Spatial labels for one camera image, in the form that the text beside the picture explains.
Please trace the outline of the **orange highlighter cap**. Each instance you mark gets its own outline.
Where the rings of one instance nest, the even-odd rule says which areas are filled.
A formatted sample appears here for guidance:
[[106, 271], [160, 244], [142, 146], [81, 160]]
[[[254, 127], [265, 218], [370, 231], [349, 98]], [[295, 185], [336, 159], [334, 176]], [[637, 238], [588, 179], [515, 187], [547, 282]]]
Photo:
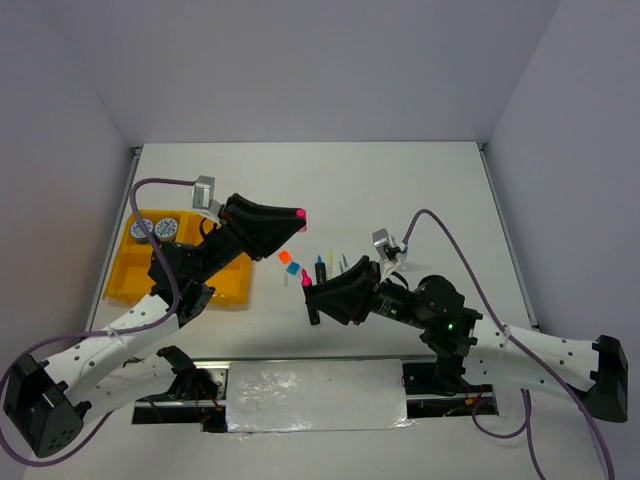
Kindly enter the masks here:
[[283, 250], [278, 253], [278, 258], [283, 264], [289, 264], [292, 262], [292, 257], [288, 251]]

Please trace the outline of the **orange black highlighter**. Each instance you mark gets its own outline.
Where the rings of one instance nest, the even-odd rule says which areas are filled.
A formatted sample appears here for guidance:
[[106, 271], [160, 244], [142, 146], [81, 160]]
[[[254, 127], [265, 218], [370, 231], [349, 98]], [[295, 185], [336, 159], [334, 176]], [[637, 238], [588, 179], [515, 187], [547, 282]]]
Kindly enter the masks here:
[[313, 308], [313, 307], [311, 307], [311, 306], [308, 306], [308, 307], [307, 307], [307, 312], [308, 312], [308, 317], [309, 317], [309, 322], [310, 322], [310, 324], [311, 324], [312, 326], [317, 326], [317, 325], [319, 325], [319, 324], [320, 324], [320, 315], [319, 315], [319, 312], [318, 312], [315, 308]]

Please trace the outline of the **pink black highlighter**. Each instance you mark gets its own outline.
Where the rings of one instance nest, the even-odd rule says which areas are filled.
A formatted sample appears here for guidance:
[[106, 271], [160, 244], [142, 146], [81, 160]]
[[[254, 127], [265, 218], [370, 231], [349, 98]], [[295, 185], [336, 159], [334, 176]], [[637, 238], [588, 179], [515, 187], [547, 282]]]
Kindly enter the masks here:
[[313, 281], [305, 269], [301, 270], [301, 286], [303, 288], [308, 288], [313, 285]]

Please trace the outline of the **blue round tin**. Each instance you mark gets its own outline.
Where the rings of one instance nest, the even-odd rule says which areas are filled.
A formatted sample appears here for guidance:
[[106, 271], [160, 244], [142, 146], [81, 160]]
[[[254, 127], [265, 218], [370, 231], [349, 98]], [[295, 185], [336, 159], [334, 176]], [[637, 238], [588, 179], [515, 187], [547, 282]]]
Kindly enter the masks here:
[[154, 235], [159, 242], [174, 241], [179, 229], [179, 222], [172, 217], [158, 220], [154, 225]]

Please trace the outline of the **grey-blue round tin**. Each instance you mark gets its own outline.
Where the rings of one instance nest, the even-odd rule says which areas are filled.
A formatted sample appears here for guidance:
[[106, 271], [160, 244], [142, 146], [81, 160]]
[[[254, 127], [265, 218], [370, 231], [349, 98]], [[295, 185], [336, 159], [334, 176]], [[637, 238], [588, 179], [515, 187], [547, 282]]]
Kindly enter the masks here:
[[148, 244], [149, 240], [145, 232], [152, 234], [154, 224], [148, 218], [143, 218], [142, 222], [134, 221], [129, 228], [129, 235], [135, 244]]

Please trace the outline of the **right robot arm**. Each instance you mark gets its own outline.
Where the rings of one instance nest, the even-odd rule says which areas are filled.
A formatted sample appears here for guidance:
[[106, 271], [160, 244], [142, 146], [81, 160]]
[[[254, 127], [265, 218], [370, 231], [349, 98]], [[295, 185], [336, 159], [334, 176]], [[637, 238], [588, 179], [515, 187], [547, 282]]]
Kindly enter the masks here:
[[383, 278], [368, 257], [319, 284], [304, 274], [301, 284], [309, 308], [343, 325], [376, 314], [420, 330], [436, 355], [436, 383], [446, 391], [508, 386], [578, 398], [598, 420], [628, 419], [628, 361], [614, 337], [572, 340], [497, 325], [466, 307], [446, 278], [430, 275], [410, 290]]

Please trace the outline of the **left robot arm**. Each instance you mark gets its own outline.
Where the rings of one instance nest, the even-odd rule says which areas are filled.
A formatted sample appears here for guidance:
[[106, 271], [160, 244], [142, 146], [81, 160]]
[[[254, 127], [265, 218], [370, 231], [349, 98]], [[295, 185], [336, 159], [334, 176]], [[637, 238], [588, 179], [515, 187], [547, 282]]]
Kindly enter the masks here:
[[151, 291], [100, 330], [43, 360], [26, 351], [2, 378], [3, 410], [36, 456], [37, 466], [65, 459], [86, 424], [139, 398], [167, 392], [189, 396], [202, 370], [175, 346], [135, 361], [151, 344], [199, 316], [215, 290], [208, 281], [241, 255], [255, 261], [280, 249], [306, 226], [301, 209], [256, 204], [238, 194], [195, 209], [214, 228], [198, 244], [153, 242]]

